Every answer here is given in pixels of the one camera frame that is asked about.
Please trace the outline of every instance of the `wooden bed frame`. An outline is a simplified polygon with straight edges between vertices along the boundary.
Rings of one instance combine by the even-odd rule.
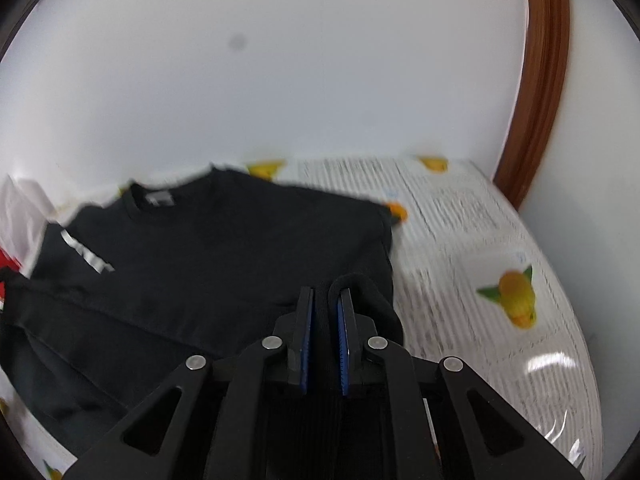
[[[39,0],[13,0],[0,23],[0,60]],[[546,148],[560,102],[569,49],[569,0],[529,0],[520,89],[494,177],[518,208]]]

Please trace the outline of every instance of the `yellow fruit print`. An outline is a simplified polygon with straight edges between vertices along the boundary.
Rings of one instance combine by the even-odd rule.
[[[62,473],[57,469],[53,469],[47,462],[44,462],[44,467],[47,469],[47,473],[49,474],[49,478],[51,480],[62,480]]]
[[[449,161],[442,156],[419,156],[418,160],[433,173],[446,173],[449,169]]]
[[[284,160],[267,160],[256,164],[248,164],[246,168],[250,175],[271,181],[284,163]]]
[[[538,319],[536,293],[531,285],[532,277],[533,268],[531,266],[523,272],[507,270],[500,277],[497,286],[479,288],[476,292],[499,304],[515,326],[526,330],[533,327]]]
[[[4,418],[6,418],[6,416],[9,414],[9,405],[2,397],[0,397],[0,413],[2,413],[2,416],[4,416]]]
[[[399,221],[404,222],[407,218],[409,218],[409,213],[406,211],[402,204],[398,202],[388,202],[386,206],[391,211],[391,214],[395,216]]]

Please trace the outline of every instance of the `brown wooden headboard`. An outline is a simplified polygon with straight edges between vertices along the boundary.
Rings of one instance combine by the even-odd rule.
[[[522,79],[494,183],[517,209],[538,170],[560,103],[569,53],[569,0],[529,0]]]

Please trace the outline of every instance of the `metal screw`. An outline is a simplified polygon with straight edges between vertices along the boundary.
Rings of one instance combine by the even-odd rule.
[[[444,367],[449,370],[449,372],[459,372],[463,366],[464,363],[457,357],[447,357],[444,359]]]
[[[192,355],[187,359],[185,364],[189,370],[200,370],[205,364],[207,364],[207,360],[201,355]]]
[[[276,348],[280,348],[282,346],[282,339],[280,339],[276,335],[267,336],[262,340],[262,346],[264,346],[267,350],[275,350]]]
[[[375,335],[369,338],[367,344],[374,350],[383,350],[386,348],[389,342],[385,338],[380,337],[379,335]]]

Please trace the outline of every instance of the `white wall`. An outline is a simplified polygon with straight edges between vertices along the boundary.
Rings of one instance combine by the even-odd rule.
[[[0,63],[0,173],[53,200],[210,160],[504,142],[526,0],[42,0]]]
[[[640,430],[640,42],[612,0],[572,0],[561,107],[521,214],[596,372],[605,472]]]

